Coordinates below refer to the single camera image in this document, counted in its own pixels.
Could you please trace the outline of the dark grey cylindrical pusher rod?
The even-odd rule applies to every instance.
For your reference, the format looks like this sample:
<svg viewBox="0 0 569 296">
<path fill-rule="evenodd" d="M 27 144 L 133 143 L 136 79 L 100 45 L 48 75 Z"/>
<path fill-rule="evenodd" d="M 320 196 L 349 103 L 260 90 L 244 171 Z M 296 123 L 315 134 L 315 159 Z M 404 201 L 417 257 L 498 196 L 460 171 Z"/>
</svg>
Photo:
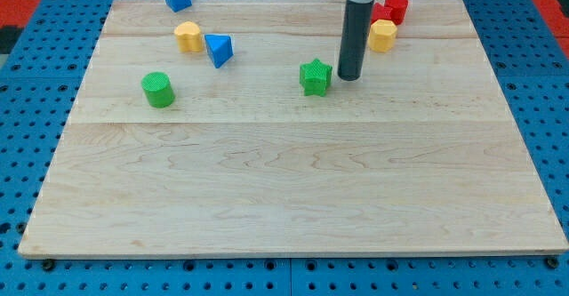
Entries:
<svg viewBox="0 0 569 296">
<path fill-rule="evenodd" d="M 345 81 L 361 76 L 374 1 L 346 0 L 337 74 Z"/>
</svg>

